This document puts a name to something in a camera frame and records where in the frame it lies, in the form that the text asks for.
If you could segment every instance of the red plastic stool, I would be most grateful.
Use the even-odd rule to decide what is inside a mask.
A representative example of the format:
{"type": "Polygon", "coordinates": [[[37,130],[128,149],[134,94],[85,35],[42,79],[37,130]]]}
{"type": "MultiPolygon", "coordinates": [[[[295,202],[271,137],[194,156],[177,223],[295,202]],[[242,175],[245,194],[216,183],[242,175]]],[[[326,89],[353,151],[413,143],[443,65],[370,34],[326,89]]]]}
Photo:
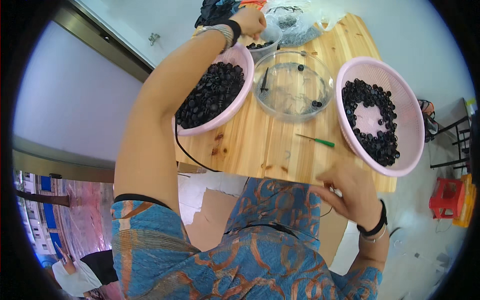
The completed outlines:
{"type": "Polygon", "coordinates": [[[428,207],[433,210],[434,219],[453,219],[460,215],[465,200],[465,185],[460,180],[437,178],[428,207]]]}

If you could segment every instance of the pink plastic basket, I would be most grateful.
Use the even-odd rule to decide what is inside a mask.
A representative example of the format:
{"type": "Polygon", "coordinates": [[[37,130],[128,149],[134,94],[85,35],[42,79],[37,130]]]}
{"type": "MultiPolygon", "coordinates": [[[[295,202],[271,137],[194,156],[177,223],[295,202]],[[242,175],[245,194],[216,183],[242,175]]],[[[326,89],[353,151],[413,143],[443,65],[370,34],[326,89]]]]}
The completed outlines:
{"type": "MultiPolygon", "coordinates": [[[[420,160],[425,138],[423,117],[417,98],[413,94],[405,80],[394,69],[382,61],[371,57],[357,57],[347,61],[336,79],[336,108],[338,110],[338,122],[345,140],[350,148],[363,159],[375,171],[387,176],[405,176],[410,173],[420,160]],[[363,149],[351,129],[342,103],[342,88],[347,81],[353,82],[355,78],[364,80],[366,83],[383,87],[385,91],[391,91],[390,99],[395,104],[397,129],[395,135],[398,138],[400,158],[391,167],[383,167],[363,149]]],[[[378,125],[381,119],[378,107],[365,108],[358,105],[355,110],[357,115],[357,128],[364,133],[377,136],[377,131],[386,131],[385,125],[378,125]]]]}
{"type": "Polygon", "coordinates": [[[243,105],[243,102],[245,102],[245,98],[250,92],[250,87],[253,82],[254,64],[252,55],[244,45],[237,43],[232,48],[217,56],[214,63],[219,61],[231,63],[234,66],[239,65],[243,68],[245,83],[240,93],[221,114],[209,122],[190,129],[183,129],[180,125],[177,125],[179,136],[197,135],[222,126],[235,116],[243,105]]]}

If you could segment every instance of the wood grain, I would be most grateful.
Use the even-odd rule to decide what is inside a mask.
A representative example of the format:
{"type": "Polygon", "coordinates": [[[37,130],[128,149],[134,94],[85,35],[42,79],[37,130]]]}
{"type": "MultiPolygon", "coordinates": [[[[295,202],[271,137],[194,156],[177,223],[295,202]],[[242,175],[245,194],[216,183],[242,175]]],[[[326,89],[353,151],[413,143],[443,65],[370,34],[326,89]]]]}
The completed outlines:
{"type": "MultiPolygon", "coordinates": [[[[342,19],[332,31],[297,48],[307,51],[327,65],[335,79],[340,67],[357,56],[381,59],[375,43],[360,17],[342,19]]],[[[240,111],[224,126],[192,137],[179,137],[195,159],[210,168],[250,177],[270,177],[318,184],[315,176],[337,161],[351,161],[371,170],[350,150],[338,125],[334,102],[305,123],[285,123],[266,115],[250,92],[240,111]],[[331,141],[329,148],[295,134],[331,141]]],[[[194,164],[176,146],[179,162],[194,164]]],[[[372,171],[377,191],[394,192],[396,178],[372,171]]]]}

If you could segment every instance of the person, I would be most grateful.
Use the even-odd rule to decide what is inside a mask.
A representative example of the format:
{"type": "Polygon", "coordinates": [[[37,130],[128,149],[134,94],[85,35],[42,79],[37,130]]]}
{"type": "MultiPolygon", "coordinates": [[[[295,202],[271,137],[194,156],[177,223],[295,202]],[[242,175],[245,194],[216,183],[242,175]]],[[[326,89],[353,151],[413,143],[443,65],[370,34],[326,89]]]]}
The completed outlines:
{"type": "Polygon", "coordinates": [[[98,295],[90,291],[118,281],[117,273],[113,268],[112,250],[91,253],[79,261],[73,261],[72,257],[57,243],[55,246],[63,259],[46,268],[46,271],[53,279],[55,286],[68,294],[74,297],[96,299],[98,295]]]}
{"type": "Polygon", "coordinates": [[[240,9],[168,55],[139,92],[115,166],[112,206],[113,261],[127,299],[377,297],[389,245],[384,205],[371,174],[354,165],[319,175],[324,186],[250,178],[221,243],[205,252],[190,244],[180,218],[172,116],[240,31],[258,38],[265,27],[261,12],[240,9]],[[330,272],[318,253],[322,199],[362,232],[344,276],[330,272]]]}

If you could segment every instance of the hand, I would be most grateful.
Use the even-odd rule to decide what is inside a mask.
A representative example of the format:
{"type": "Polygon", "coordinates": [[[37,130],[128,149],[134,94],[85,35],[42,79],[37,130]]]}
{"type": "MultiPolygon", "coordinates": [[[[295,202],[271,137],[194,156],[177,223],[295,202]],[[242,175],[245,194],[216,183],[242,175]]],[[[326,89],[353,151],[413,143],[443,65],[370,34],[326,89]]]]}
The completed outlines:
{"type": "Polygon", "coordinates": [[[336,164],[317,176],[324,187],[311,186],[337,213],[370,231],[377,226],[382,215],[382,203],[377,198],[372,176],[354,164],[336,164]],[[342,198],[330,191],[330,186],[342,192],[342,198]]]}
{"type": "Polygon", "coordinates": [[[264,14],[255,8],[242,8],[230,20],[240,25],[242,35],[251,36],[254,40],[257,40],[267,27],[264,14]]]}

